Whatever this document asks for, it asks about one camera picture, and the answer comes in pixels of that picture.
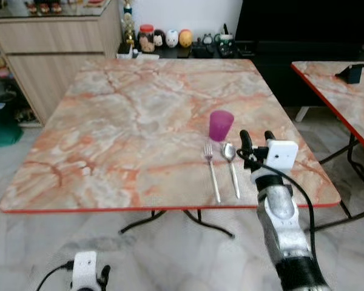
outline cable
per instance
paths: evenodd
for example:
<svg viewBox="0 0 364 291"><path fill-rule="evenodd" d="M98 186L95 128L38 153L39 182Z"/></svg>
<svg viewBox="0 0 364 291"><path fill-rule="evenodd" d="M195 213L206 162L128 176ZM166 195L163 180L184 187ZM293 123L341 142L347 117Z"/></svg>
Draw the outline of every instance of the cable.
<svg viewBox="0 0 364 291"><path fill-rule="evenodd" d="M40 291L41 290L41 287L42 285L44 284L44 281L46 281L46 279L51 275L53 274L54 272L58 271L58 270L61 270L61 269L66 269L68 271L70 270L73 270L73 267L74 267L74 261L68 261L66 264L63 264L63 265L60 265L59 267L51 270L44 278L43 280L41 281L41 283L39 284L38 288L36 288L36 291Z"/></svg>
<svg viewBox="0 0 364 291"><path fill-rule="evenodd" d="M289 177L285 173L283 173L283 172L281 172L281 171L279 171L277 169L274 169L272 167L269 167L267 165L264 165L264 164L262 164L260 162L253 161L253 160L249 159L248 156L244 156L242 149L238 149L236 152L237 152L237 155L241 159L243 159L244 161L246 161L248 164L250 164L252 166L256 166L256 167L266 168L266 169L268 169L268 170L270 170L270 171L278 174L282 178L288 180L291 184L293 184L301 192L302 196L305 198L305 200L306 200L306 202L308 204L308 209L309 209L311 254L314 257L314 261L315 261L315 264L316 264L316 266L318 268L318 271L320 271L320 273L321 273L321 269L320 269L320 266L319 266L318 260L317 260L317 254L316 254L316 251L315 251L314 209L313 209L313 205L312 205L311 200L310 200L308 194L306 193L306 191L303 190L303 188L301 187L301 185L299 185L296 181L294 181L291 177Z"/></svg>

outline plastic cup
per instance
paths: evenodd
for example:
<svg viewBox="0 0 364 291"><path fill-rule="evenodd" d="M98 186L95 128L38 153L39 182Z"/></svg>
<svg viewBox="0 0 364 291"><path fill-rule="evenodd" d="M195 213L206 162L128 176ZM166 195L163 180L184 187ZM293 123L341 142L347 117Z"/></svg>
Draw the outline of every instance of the plastic cup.
<svg viewBox="0 0 364 291"><path fill-rule="evenodd" d="M211 113L209 136L214 141L223 141L231 129L234 116L225 110L216 110Z"/></svg>

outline green container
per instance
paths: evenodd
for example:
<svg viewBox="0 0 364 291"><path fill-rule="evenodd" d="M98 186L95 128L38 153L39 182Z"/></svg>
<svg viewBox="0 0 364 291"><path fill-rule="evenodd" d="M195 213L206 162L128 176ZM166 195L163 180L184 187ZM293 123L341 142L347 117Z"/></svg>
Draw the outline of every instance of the green container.
<svg viewBox="0 0 364 291"><path fill-rule="evenodd" d="M22 135L23 131L13 118L9 106L0 109L0 147L16 144Z"/></svg>

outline wooden cabinet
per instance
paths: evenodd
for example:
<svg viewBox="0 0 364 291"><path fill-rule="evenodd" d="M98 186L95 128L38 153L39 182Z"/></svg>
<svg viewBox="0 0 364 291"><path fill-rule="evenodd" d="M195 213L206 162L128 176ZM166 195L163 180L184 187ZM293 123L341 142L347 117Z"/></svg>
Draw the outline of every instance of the wooden cabinet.
<svg viewBox="0 0 364 291"><path fill-rule="evenodd" d="M42 124L85 60L115 58L120 42L115 0L98 16L0 18L0 50Z"/></svg>
<svg viewBox="0 0 364 291"><path fill-rule="evenodd" d="M103 55L10 55L8 60L27 92L31 107L46 124L86 59Z"/></svg>

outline tiled floor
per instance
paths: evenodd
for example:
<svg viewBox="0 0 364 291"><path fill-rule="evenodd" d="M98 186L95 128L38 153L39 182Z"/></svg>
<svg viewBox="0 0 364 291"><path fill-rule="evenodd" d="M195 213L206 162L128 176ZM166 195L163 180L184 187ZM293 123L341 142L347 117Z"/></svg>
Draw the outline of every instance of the tiled floor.
<svg viewBox="0 0 364 291"><path fill-rule="evenodd" d="M296 109L288 109L295 117ZM296 124L317 158L344 146L349 132L328 109L310 109ZM0 197L39 130L0 149ZM364 150L356 160L364 165ZM324 165L350 211L364 210L364 185L345 155ZM303 227L308 213L301 210ZM318 209L318 222L343 218L340 207ZM235 232L222 233L169 212L152 224L119 235L118 230L148 213L4 215L0 213L0 291L35 290L48 270L80 250L99 251L98 267L110 264L110 290L281 290L253 210L208 210L203 218ZM364 290L364 219L317 234L317 255L334 290ZM71 273L59 271L43 290L69 290Z"/></svg>

